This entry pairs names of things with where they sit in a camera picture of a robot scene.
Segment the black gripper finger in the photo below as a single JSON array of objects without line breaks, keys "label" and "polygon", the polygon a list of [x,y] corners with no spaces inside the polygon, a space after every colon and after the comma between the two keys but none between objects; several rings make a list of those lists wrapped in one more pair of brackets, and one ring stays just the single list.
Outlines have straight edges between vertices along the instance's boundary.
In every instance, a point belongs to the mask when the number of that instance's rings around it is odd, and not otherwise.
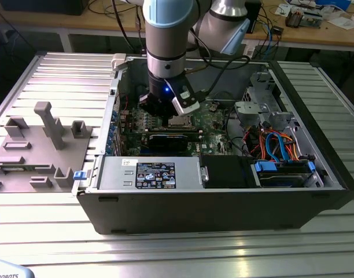
[{"label": "black gripper finger", "polygon": [[168,126],[170,118],[170,103],[168,101],[158,98],[154,94],[148,93],[139,98],[139,106],[151,116],[160,118],[163,127]]}]

